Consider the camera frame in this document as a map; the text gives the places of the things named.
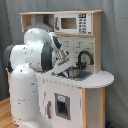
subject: oven window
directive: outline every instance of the oven window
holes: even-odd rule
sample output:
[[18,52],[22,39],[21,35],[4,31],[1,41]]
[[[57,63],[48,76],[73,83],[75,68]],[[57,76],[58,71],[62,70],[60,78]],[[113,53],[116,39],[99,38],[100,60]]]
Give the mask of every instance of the oven window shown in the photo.
[[76,18],[61,18],[62,29],[77,29]]

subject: microwave door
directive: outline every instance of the microwave door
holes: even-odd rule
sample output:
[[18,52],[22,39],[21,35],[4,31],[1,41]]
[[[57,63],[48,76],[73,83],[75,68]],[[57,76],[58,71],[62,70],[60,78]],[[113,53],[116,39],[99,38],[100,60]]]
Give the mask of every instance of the microwave door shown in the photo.
[[78,15],[56,15],[55,22],[56,32],[63,33],[79,33],[79,19]]

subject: kitchen cabinet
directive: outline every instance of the kitchen cabinet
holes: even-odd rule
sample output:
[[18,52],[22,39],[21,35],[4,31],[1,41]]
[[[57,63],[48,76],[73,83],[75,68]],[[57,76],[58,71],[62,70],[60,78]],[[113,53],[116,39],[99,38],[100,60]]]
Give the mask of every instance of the kitchen cabinet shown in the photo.
[[36,76],[44,80],[46,93],[41,113],[53,128],[105,128],[105,87],[114,81],[111,73],[100,71],[82,81],[53,76],[52,70]]
[[[86,35],[94,36],[97,19],[100,19],[102,11],[63,11],[63,12],[27,12],[21,13],[22,32],[25,29],[31,28],[35,23],[37,27],[47,25],[48,28],[53,28],[56,34],[65,35]],[[37,17],[41,16],[41,20],[37,24]]]
[[81,89],[45,81],[47,116],[53,128],[82,128]]

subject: wooden toy kitchen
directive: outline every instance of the wooden toy kitchen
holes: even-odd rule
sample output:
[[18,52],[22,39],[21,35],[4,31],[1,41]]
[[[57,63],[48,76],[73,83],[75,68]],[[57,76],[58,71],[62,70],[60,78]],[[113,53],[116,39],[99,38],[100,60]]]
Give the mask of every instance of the wooden toy kitchen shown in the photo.
[[53,128],[105,128],[105,87],[113,83],[114,76],[101,70],[101,16],[101,10],[21,13],[23,32],[46,24],[75,64],[83,50],[94,60],[91,64],[86,54],[81,55],[86,62],[82,78],[53,75],[52,70],[36,73],[40,111]]

